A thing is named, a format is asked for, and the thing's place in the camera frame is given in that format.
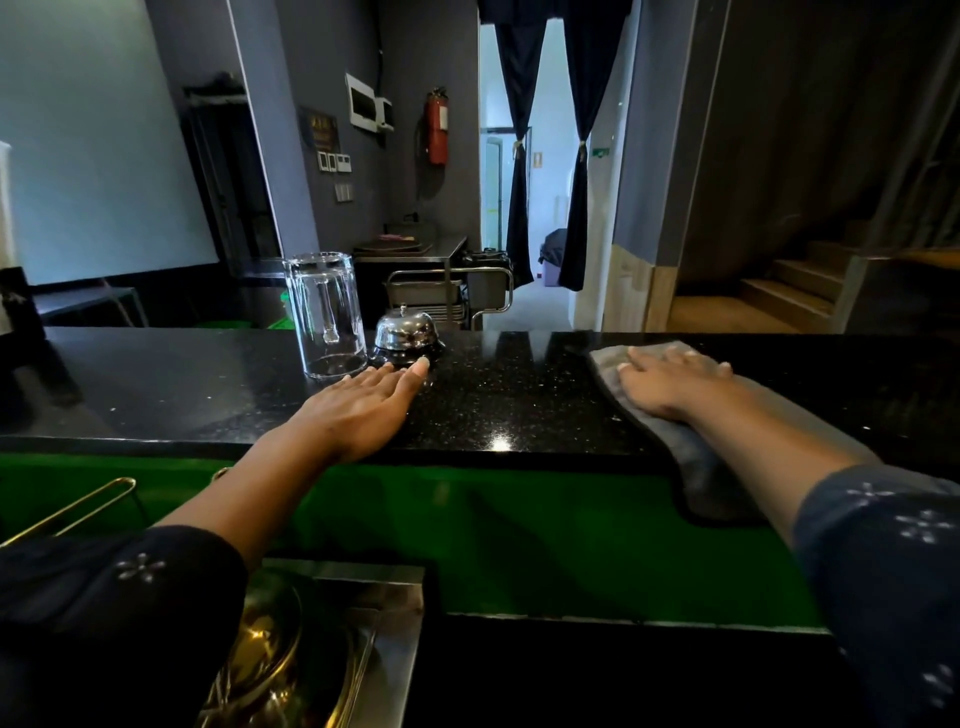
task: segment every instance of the door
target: door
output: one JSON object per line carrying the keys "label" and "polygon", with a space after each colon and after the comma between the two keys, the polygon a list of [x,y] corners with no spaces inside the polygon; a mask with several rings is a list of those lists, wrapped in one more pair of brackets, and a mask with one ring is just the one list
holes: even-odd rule
{"label": "door", "polygon": [[503,249],[503,140],[488,136],[484,143],[483,247]]}

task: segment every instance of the dark patterned sleeve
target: dark patterned sleeve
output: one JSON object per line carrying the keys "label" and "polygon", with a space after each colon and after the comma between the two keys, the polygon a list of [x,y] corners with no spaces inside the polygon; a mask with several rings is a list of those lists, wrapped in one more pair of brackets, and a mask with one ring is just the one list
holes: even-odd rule
{"label": "dark patterned sleeve", "polygon": [[193,725],[246,584],[187,526],[0,549],[0,725]]}
{"label": "dark patterned sleeve", "polygon": [[794,527],[801,569],[880,725],[960,725],[960,486],[864,465]]}

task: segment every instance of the red fire extinguisher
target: red fire extinguisher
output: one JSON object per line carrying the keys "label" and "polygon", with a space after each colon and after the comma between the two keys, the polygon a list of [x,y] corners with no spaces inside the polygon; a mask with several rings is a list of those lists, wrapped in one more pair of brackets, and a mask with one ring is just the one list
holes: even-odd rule
{"label": "red fire extinguisher", "polygon": [[426,154],[431,164],[446,164],[446,89],[437,86],[426,95],[423,117],[426,120]]}

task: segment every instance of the clear glass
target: clear glass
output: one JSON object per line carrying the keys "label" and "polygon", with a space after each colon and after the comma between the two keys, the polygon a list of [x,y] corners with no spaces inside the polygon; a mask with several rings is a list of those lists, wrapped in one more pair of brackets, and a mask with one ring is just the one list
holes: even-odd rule
{"label": "clear glass", "polygon": [[331,379],[366,367],[367,341],[350,256],[298,255],[284,260],[283,269],[303,373]]}

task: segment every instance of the staircase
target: staircase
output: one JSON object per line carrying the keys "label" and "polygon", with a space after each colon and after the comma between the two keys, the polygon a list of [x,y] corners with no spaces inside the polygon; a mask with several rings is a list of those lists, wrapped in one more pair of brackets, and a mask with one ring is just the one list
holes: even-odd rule
{"label": "staircase", "polygon": [[805,260],[775,260],[769,279],[744,279],[740,298],[800,333],[829,333],[852,251],[837,243],[807,243]]}

